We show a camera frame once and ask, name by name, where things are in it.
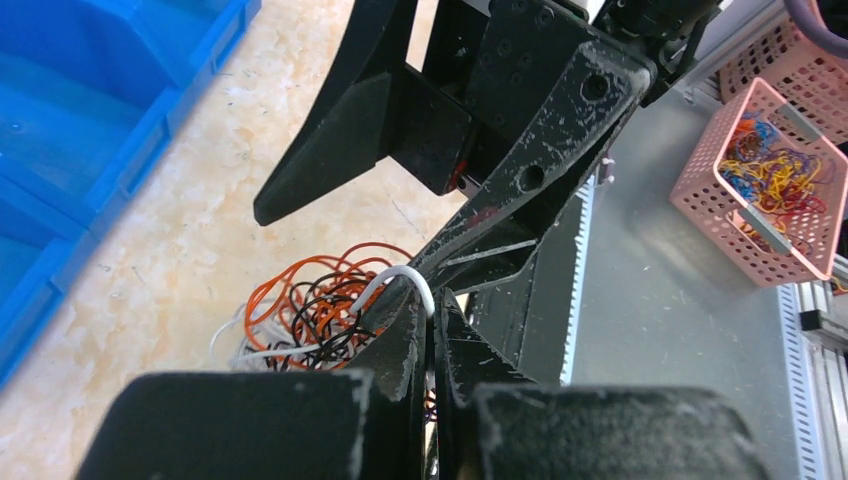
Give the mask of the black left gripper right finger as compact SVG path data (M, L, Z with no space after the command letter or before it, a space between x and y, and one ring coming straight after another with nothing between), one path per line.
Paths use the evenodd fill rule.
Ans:
M742 417L701 388L554 387L518 371L434 295L441 479L765 479Z

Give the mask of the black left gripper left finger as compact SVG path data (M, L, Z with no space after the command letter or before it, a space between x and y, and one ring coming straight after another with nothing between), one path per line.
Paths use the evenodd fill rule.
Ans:
M346 367L160 372L129 383L82 479L420 479L425 311L390 285L365 313L383 332Z

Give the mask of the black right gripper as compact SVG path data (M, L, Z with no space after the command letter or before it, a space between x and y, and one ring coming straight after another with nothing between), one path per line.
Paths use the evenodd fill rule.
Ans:
M416 2L355 1L304 124L254 199L256 222L367 172L393 135L391 157L434 194L476 186L411 267L457 292L518 275L656 65L618 41L587 40L587 14L568 1L486 5L439 2L416 71L405 68Z

